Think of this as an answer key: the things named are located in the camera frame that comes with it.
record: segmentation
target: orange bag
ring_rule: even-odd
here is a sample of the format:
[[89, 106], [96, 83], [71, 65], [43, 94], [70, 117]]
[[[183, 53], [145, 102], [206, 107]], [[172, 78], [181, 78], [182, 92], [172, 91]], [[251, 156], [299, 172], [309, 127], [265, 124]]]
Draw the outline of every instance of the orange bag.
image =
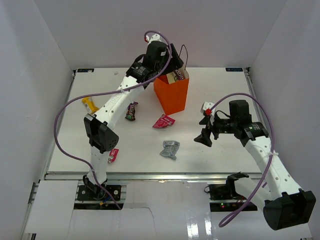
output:
[[171, 115], [185, 110], [189, 86], [189, 74], [183, 71], [185, 79], [169, 84], [166, 75], [153, 82], [153, 88], [165, 115]]

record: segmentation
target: red package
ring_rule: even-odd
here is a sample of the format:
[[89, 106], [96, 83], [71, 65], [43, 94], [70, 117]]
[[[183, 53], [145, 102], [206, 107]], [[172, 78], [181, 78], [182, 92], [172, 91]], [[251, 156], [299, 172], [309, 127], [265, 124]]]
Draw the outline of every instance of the red package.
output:
[[109, 157], [108, 157], [108, 163], [113, 163], [116, 160], [118, 152], [119, 152], [119, 149], [116, 149], [116, 148], [110, 151]]
[[172, 119], [171, 117], [162, 114], [162, 116], [156, 121], [156, 123], [152, 126], [155, 129], [163, 129], [171, 126], [175, 123], [176, 120]]

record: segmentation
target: wall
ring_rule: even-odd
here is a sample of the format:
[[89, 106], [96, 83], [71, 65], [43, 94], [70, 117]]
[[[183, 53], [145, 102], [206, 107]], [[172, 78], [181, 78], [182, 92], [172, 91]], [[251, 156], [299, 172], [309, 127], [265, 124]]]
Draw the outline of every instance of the wall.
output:
[[251, 66], [286, 0], [35, 0], [72, 69], [128, 67], [158, 30], [190, 67]]
[[[320, 1], [289, 0], [252, 65], [255, 93], [275, 128], [276, 150], [304, 188], [320, 199]], [[320, 204], [309, 227], [320, 239]]]
[[72, 71], [33, 0], [0, 0], [0, 238], [17, 240]]

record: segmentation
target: robotic arm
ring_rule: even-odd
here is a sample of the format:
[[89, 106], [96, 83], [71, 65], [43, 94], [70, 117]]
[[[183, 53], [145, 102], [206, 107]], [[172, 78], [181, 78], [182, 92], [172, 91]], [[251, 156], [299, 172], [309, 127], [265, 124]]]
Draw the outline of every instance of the robotic arm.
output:
[[[271, 153], [269, 134], [261, 122], [252, 122], [249, 104], [245, 100], [230, 101], [230, 115], [222, 112], [228, 117], [225, 119], [218, 116], [221, 111], [211, 111], [212, 106], [214, 104], [211, 102], [203, 104], [201, 112], [204, 118], [199, 124], [205, 125], [205, 128], [194, 141], [211, 147], [211, 133], [215, 140], [219, 134], [234, 134], [251, 154], [261, 172], [265, 171], [269, 155], [272, 154], [272, 163], [265, 177], [270, 191], [261, 187], [251, 202], [263, 211], [266, 222], [273, 230], [307, 223], [316, 198], [312, 191], [303, 191], [278, 155]], [[226, 187], [234, 198], [248, 198], [256, 186], [247, 174], [241, 172], [228, 176], [226, 180]]]
[[[164, 68], [169, 57], [171, 57], [170, 62], [162, 75], [180, 69], [184, 64], [172, 43], [170, 45], [172, 51], [170, 56], [168, 46], [161, 41], [159, 34], [154, 34], [146, 41], [148, 42], [146, 53], [138, 56], [127, 70], [117, 89], [121, 92], [112, 95], [94, 115], [87, 114], [84, 117], [85, 130], [91, 146], [90, 163], [99, 184], [107, 181], [106, 168], [109, 152], [115, 148], [119, 141], [118, 135], [114, 133], [115, 125], [128, 105], [146, 89], [148, 84], [143, 84], [128, 91], [122, 89], [134, 87], [155, 77]], [[83, 176], [83, 182], [94, 195], [99, 196], [101, 189], [95, 184], [92, 170]]]

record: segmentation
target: gray wall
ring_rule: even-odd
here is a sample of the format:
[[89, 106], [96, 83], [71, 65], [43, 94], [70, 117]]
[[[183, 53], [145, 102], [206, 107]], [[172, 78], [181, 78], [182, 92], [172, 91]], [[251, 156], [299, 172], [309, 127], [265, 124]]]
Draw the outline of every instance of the gray wall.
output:
[[[276, 150], [295, 180], [320, 200], [320, 1], [289, 0], [252, 65]], [[309, 226], [320, 239], [320, 205]]]
[[35, 0], [65, 59], [128, 67], [158, 30], [190, 67], [251, 66], [286, 0]]
[[72, 71], [33, 0], [0, 0], [0, 238], [17, 240]]

